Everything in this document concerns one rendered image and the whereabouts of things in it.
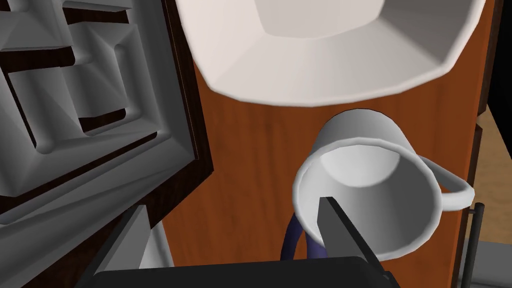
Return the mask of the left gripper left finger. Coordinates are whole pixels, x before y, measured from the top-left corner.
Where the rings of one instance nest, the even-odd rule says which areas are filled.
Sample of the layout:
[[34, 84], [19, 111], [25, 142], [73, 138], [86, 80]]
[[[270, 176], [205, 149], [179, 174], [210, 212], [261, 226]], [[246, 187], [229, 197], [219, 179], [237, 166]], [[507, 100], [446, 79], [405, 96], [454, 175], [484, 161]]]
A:
[[147, 208], [129, 208], [81, 276], [89, 281], [103, 271], [133, 270], [140, 267], [151, 233]]

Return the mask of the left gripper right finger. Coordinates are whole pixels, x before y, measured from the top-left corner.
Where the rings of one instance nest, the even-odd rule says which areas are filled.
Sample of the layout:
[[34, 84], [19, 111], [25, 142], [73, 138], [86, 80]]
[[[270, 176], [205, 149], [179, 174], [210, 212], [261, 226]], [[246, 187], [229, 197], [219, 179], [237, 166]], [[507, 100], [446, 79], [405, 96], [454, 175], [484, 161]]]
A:
[[319, 199], [317, 226], [329, 258], [358, 257], [381, 275], [388, 276], [389, 272], [332, 196]]

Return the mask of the white cone-shaped object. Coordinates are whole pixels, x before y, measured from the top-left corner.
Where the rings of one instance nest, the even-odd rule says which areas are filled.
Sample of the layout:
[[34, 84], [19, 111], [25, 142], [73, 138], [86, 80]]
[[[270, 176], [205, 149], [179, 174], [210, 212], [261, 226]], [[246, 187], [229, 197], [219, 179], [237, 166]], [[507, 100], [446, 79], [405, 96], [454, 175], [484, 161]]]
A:
[[139, 268], [154, 269], [174, 266], [163, 221], [161, 221], [150, 231]]

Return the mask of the purple curved object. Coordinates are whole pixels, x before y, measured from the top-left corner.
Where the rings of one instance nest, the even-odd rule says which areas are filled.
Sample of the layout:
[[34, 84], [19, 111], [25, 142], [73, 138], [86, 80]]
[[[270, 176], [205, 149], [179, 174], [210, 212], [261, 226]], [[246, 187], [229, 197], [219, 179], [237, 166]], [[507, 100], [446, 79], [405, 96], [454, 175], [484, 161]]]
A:
[[[280, 260], [293, 260], [296, 252], [297, 243], [303, 233], [303, 227], [294, 213], [287, 225], [284, 240], [280, 252]], [[317, 243], [308, 233], [305, 233], [306, 241], [306, 258], [320, 259], [327, 258], [326, 249]]]

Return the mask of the white mug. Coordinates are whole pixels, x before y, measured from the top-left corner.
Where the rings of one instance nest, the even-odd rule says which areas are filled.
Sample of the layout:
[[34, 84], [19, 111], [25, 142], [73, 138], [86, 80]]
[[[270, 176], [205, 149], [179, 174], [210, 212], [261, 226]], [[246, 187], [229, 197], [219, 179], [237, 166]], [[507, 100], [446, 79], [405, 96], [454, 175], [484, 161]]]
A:
[[326, 122], [292, 186], [295, 215], [318, 244], [324, 247], [319, 201], [333, 197], [379, 261], [417, 250], [443, 212], [469, 207], [474, 196], [465, 180], [418, 155], [391, 118], [371, 109]]

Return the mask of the brown wooden table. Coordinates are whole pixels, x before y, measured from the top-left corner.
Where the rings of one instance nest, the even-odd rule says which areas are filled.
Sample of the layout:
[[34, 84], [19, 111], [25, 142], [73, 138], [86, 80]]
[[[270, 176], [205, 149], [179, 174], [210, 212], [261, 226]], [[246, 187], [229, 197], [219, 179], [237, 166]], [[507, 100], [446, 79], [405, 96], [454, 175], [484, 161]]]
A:
[[278, 260], [293, 212], [292, 183], [322, 125], [342, 111], [383, 112], [401, 127], [417, 152], [466, 179], [481, 100], [494, 6], [482, 16], [453, 69], [398, 95], [316, 108], [244, 103], [211, 91], [192, 62], [176, 26], [178, 60], [199, 160], [142, 202], [158, 209], [171, 201], [163, 221], [178, 266]]

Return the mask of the white bowl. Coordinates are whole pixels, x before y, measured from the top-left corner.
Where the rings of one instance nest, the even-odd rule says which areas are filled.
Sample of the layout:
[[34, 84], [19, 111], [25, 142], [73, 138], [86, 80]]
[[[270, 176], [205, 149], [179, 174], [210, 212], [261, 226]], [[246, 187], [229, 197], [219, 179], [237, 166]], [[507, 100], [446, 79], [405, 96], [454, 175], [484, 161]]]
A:
[[396, 95], [448, 73], [486, 0], [176, 0], [207, 86], [255, 104]]

